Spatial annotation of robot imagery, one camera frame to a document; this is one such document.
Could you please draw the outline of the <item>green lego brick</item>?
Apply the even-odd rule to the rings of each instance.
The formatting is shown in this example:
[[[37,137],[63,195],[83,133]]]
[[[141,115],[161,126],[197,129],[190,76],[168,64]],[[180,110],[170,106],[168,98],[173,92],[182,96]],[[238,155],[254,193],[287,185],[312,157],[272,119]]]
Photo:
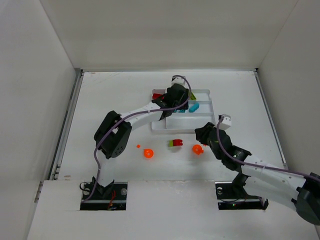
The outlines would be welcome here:
[[[197,98],[195,97],[195,95],[192,92],[189,93],[189,100],[190,101],[196,101],[197,100]]]

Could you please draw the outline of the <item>red wedge lego brick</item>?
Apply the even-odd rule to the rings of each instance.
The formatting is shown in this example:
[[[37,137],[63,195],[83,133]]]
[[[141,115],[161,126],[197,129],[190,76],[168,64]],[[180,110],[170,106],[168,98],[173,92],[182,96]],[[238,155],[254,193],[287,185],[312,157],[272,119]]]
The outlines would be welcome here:
[[[162,97],[162,96],[163,96],[163,94],[153,93],[153,94],[152,94],[152,99],[155,100],[155,99],[160,98],[160,97]]]

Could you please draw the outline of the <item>teal stepped lego brick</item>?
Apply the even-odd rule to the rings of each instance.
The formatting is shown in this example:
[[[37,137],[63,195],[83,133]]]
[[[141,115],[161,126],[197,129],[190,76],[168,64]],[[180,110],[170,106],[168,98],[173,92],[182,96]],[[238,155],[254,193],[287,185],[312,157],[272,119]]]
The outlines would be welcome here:
[[[195,111],[197,111],[200,107],[200,104],[198,102],[196,102],[194,105],[190,106],[188,109],[189,113],[194,113]]]

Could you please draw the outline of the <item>red flower lego brick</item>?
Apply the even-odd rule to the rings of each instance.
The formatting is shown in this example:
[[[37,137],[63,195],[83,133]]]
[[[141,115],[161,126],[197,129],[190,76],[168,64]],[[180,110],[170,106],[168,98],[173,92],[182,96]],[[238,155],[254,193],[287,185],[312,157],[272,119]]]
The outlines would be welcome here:
[[[181,146],[183,146],[183,140],[182,139],[173,139],[172,140],[172,146],[173,147],[181,147]]]

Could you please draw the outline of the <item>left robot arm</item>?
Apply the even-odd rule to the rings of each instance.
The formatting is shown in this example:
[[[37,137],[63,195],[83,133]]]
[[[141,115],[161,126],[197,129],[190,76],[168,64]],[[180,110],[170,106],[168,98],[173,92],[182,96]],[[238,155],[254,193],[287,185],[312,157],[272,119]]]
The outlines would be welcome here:
[[[93,156],[97,164],[97,174],[93,178],[94,192],[99,182],[102,164],[98,159],[101,151],[106,159],[118,157],[126,148],[132,131],[152,122],[161,121],[173,114],[175,110],[184,109],[189,104],[191,87],[174,83],[160,97],[151,100],[147,105],[126,113],[110,111],[94,134],[95,149]]]

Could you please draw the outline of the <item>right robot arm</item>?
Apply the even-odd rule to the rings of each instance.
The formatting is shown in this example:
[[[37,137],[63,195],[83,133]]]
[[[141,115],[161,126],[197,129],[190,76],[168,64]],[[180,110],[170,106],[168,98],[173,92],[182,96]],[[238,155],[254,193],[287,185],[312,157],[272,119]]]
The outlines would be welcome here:
[[[195,138],[210,147],[215,158],[230,171],[237,194],[265,198],[294,210],[308,223],[320,224],[320,176],[281,169],[259,160],[234,145],[220,125],[211,122],[194,130]]]

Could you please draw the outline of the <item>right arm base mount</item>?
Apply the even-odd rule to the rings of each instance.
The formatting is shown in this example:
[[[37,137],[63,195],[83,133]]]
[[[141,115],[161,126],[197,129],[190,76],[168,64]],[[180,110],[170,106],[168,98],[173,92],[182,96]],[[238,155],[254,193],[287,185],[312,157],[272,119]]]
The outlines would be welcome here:
[[[215,193],[219,210],[266,210],[269,201],[248,194],[244,187],[249,177],[238,173],[233,181],[216,181]]]

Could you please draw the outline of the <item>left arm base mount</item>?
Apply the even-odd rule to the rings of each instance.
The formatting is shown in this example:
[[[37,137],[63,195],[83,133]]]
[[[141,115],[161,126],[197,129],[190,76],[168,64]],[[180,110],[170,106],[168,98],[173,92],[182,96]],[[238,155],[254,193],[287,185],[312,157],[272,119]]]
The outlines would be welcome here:
[[[96,185],[90,199],[86,200],[92,193],[96,179],[91,182],[81,182],[79,185],[82,191],[80,210],[81,211],[125,211],[127,208],[127,182],[115,182],[114,180],[106,186],[99,183]]]

